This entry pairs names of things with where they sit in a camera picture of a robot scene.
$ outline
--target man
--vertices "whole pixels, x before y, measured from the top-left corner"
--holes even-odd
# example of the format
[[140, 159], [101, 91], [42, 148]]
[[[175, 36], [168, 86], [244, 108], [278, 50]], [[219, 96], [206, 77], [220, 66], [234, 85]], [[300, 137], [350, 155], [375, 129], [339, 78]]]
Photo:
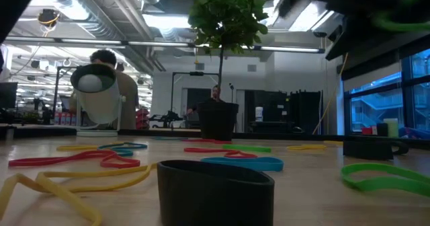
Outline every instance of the man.
[[[115, 69], [116, 57], [109, 50], [97, 50], [90, 57], [92, 64], [102, 64]], [[121, 129], [136, 129], [136, 107], [139, 105], [138, 90], [136, 82], [121, 71], [116, 72], [116, 80], [120, 94], [126, 97], [126, 102], [122, 103], [121, 111]], [[72, 94], [70, 98], [70, 111], [76, 113], [76, 95]], [[116, 128], [117, 120], [112, 122]]]
[[[215, 85], [212, 88], [212, 97], [207, 99], [204, 102], [224, 102], [223, 100], [220, 99], [220, 93], [221, 93], [221, 89], [218, 88], [218, 85]], [[194, 105], [193, 108], [188, 109], [187, 114], [192, 114], [196, 110], [197, 110], [197, 104]]]

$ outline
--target plant stem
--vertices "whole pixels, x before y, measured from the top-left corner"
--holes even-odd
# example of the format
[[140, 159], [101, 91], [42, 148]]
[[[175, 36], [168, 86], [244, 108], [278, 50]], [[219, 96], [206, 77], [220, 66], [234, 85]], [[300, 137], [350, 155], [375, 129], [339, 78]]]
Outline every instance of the plant stem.
[[220, 69], [218, 71], [218, 100], [221, 95], [221, 83], [222, 83], [222, 62], [224, 60], [224, 45], [221, 45], [220, 52]]

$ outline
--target desk lamp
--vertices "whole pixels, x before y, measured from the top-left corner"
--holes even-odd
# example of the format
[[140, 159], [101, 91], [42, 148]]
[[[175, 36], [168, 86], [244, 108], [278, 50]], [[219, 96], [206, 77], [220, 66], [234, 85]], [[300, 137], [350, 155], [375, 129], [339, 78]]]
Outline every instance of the desk lamp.
[[[77, 136], [118, 136], [125, 97], [120, 95], [115, 70], [102, 64], [85, 65], [72, 74], [71, 83], [77, 97]], [[110, 124], [118, 119], [117, 130], [85, 130], [80, 126], [81, 106], [89, 119], [97, 124]]]

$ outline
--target black plant pot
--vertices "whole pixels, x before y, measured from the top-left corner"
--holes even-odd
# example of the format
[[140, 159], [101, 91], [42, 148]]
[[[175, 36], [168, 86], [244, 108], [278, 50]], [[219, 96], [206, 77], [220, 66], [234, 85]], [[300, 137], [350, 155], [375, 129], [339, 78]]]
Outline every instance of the black plant pot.
[[227, 102], [204, 102], [197, 105], [200, 130], [203, 139], [231, 141], [238, 104]]
[[273, 189], [268, 175], [201, 161], [157, 165], [164, 226], [272, 226]]

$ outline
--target window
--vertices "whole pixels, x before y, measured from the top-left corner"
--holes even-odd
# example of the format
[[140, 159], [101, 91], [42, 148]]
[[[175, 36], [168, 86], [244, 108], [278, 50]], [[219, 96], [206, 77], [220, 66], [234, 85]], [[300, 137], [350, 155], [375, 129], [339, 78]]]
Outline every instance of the window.
[[430, 49], [411, 56], [412, 78], [430, 75]]
[[415, 128], [430, 130], [430, 83], [414, 85]]
[[385, 118], [397, 118], [399, 128], [403, 127], [403, 97], [401, 89], [351, 98], [351, 129], [361, 132], [384, 122]]
[[401, 82], [402, 80], [402, 74], [401, 72], [396, 72], [392, 75], [386, 76], [384, 78], [381, 78], [379, 80], [373, 81], [371, 83], [367, 83], [361, 87], [355, 88], [351, 90], [351, 93], [357, 93], [360, 91], [366, 91], [369, 89], [373, 89], [373, 88], [377, 88], [377, 87], [382, 87], [385, 85], [390, 85], [390, 84], [394, 84], [394, 83], [398, 83]]

